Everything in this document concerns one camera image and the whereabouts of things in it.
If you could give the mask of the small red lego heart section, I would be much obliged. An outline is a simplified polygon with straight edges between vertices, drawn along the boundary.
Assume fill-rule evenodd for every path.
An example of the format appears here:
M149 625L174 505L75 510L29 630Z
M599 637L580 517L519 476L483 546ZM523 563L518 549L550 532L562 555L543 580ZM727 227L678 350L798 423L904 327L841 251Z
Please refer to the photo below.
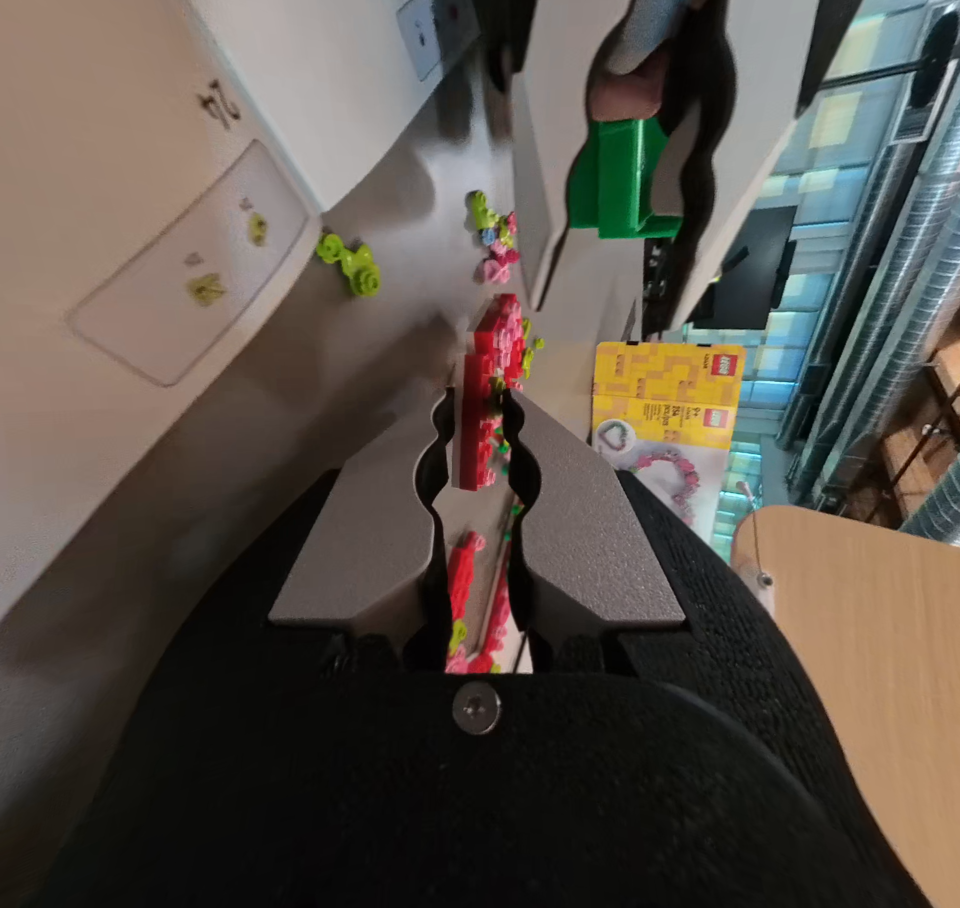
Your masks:
M543 346L513 292L494 294L467 326L453 368L454 487L475 493L495 482L492 459L510 450L502 429L504 394L524 390Z

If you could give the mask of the person's left hand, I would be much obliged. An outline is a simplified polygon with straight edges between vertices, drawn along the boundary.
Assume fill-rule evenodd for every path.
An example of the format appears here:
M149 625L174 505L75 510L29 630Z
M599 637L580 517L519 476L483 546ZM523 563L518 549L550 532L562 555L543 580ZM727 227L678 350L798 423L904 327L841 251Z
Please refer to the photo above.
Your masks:
M664 97L671 48L671 42L664 43L626 74L598 71L586 97L590 120L618 122L655 116Z

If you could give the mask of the large silver duct with grille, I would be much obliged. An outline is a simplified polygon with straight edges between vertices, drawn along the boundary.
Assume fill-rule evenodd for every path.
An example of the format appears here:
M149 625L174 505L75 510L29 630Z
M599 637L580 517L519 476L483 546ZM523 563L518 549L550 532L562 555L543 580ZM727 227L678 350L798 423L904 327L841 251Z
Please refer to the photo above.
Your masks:
M959 456L956 456L932 491L900 526L899 531L918 538L959 546Z

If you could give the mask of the lego instruction booklet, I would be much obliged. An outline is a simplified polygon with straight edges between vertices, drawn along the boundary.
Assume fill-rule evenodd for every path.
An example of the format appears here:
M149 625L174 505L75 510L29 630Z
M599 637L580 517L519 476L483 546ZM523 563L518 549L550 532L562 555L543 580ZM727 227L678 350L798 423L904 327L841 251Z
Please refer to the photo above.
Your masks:
M471 0L1 0L2 615L258 333Z

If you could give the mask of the silver ventilation duct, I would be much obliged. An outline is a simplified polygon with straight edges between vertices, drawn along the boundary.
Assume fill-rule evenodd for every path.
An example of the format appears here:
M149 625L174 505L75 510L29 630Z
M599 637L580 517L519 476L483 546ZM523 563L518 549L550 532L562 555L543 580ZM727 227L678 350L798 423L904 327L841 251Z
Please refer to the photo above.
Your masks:
M870 369L910 290L958 205L958 79L924 138L920 110L903 107L870 166L846 232L839 268L827 290L797 387L775 436L791 454L790 503L834 509L863 462L849 428Z

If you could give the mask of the yellow lego box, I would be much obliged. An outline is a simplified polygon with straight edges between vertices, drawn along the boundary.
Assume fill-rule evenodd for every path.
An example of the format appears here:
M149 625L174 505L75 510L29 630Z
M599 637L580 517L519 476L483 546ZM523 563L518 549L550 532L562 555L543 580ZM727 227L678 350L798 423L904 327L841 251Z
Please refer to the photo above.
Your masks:
M605 342L595 355L591 443L708 541L724 481L748 350Z

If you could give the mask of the green plastic holder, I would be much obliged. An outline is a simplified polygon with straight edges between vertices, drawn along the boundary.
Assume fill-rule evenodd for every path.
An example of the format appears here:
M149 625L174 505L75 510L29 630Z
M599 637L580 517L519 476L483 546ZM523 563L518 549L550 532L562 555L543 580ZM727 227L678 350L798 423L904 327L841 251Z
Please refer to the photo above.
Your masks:
M569 177L569 225L602 239L673 239L682 216L655 212L651 197L667 136L656 118L589 123Z

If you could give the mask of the small red lego piece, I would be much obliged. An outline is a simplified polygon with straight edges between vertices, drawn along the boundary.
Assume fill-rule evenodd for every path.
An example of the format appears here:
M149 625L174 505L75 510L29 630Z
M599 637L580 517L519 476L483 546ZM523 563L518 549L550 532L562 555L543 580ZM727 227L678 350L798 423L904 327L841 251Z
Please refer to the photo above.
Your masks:
M520 261L516 248L495 242L488 247L486 256L478 264L474 278L482 284L504 284L511 280L513 266Z

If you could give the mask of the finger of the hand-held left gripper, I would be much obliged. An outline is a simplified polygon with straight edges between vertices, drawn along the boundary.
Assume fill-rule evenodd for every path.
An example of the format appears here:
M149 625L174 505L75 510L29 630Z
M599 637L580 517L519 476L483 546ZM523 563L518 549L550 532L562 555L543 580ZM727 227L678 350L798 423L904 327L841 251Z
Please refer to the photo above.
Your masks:
M688 24L673 82L691 99L665 160L682 224L651 298L652 328L675 328L720 271L795 125L820 0L706 0Z
M633 0L535 0L510 78L513 209L530 309L544 307L569 228L570 172L589 137L587 89Z

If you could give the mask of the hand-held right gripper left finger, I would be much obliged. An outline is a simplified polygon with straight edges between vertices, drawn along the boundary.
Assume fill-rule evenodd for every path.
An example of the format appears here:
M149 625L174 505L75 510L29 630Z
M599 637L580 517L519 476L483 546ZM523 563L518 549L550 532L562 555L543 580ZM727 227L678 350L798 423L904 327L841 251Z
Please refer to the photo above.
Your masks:
M272 625L355 638L451 628L434 503L450 479L454 422L454 391L441 387L345 461L272 604Z

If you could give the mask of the black monitor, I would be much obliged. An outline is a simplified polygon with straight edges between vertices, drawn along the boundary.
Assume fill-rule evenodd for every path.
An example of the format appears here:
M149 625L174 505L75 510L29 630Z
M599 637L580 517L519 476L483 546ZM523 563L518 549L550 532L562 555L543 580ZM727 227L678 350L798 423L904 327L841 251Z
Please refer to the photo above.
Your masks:
M762 330L779 306L796 241L797 206L754 209L721 264L721 273L694 307L688 323L700 329Z

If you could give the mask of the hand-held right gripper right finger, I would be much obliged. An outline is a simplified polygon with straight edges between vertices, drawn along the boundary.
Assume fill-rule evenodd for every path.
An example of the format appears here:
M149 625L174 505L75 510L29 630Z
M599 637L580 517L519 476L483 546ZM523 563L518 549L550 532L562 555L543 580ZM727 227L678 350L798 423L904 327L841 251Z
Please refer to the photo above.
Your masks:
M536 635L673 630L685 614L614 468L532 400L506 391L516 625Z

